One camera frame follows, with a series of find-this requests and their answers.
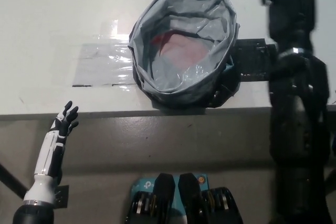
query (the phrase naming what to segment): black cable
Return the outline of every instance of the black cable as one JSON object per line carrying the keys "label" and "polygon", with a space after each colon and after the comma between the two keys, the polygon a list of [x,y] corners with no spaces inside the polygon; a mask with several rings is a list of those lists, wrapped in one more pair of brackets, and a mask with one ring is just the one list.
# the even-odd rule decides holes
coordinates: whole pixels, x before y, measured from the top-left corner
{"label": "black cable", "polygon": [[0,164],[0,181],[4,183],[20,199],[23,199],[28,191],[16,177],[14,177],[4,166]]}

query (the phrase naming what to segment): gray plastic bag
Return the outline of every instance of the gray plastic bag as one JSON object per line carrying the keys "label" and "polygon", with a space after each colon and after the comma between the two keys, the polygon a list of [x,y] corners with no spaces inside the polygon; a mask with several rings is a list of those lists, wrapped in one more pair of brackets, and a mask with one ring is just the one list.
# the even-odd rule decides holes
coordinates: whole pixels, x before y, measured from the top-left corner
{"label": "gray plastic bag", "polygon": [[169,105],[196,103],[215,88],[238,30],[229,0],[154,0],[130,34],[142,90]]}

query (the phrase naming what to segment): gray floor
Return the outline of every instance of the gray floor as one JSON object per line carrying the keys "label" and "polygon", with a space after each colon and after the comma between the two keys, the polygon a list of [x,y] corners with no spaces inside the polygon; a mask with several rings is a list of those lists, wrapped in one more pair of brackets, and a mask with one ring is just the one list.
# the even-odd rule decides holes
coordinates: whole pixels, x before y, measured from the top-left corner
{"label": "gray floor", "polygon": [[[0,162],[27,186],[49,127],[47,121],[0,122]],[[67,209],[56,211],[56,224],[123,223],[133,182],[159,172],[208,173],[211,187],[232,191],[246,224],[272,216],[267,115],[81,120],[63,167],[70,198]],[[336,220],[336,194],[328,204]],[[0,223],[11,223],[19,205],[0,184]]]}

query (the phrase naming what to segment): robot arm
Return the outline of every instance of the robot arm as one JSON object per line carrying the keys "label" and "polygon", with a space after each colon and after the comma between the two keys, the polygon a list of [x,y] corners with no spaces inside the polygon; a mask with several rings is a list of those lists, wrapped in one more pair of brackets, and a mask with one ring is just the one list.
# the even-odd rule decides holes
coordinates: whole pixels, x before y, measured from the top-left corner
{"label": "robot arm", "polygon": [[59,178],[61,175],[60,171],[67,136],[78,125],[78,122],[73,122],[78,116],[78,107],[69,111],[71,106],[72,102],[70,101],[64,110],[57,115],[49,132],[46,134],[38,156],[35,175],[47,175],[54,179]]}
{"label": "robot arm", "polygon": [[53,224],[55,189],[60,184],[67,137],[78,125],[78,107],[68,102],[46,134],[35,167],[35,182],[17,209],[13,224]]}

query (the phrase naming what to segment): red object in bag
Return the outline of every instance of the red object in bag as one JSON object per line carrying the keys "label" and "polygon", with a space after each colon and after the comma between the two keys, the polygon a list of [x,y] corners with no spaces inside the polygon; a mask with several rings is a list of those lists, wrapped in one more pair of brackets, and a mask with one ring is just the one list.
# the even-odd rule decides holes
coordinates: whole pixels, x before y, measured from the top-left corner
{"label": "red object in bag", "polygon": [[160,47],[159,56],[168,57],[181,70],[196,65],[209,52],[202,42],[175,31],[157,35],[151,43]]}

